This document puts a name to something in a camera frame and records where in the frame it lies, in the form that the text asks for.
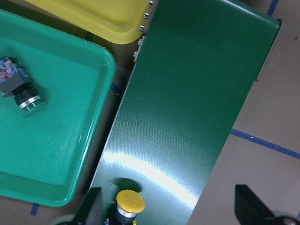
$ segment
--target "screw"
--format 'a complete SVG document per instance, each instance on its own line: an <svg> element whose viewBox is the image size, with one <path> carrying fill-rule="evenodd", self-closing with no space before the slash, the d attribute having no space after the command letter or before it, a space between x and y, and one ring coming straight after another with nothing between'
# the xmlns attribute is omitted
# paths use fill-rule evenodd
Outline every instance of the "screw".
<svg viewBox="0 0 300 225"><path fill-rule="evenodd" d="M152 7L152 6L153 6L153 1L149 1L149 2L148 2L148 6L149 6L149 7Z"/></svg>
<svg viewBox="0 0 300 225"><path fill-rule="evenodd" d="M290 218L284 218L283 223L285 225L296 225L296 221Z"/></svg>
<svg viewBox="0 0 300 225"><path fill-rule="evenodd" d="M144 18L148 19L148 17L149 17L149 13L144 13Z"/></svg>
<svg viewBox="0 0 300 225"><path fill-rule="evenodd" d="M140 30L141 32L143 32L143 31L144 31L144 28L145 28L144 25L140 25L139 30Z"/></svg>

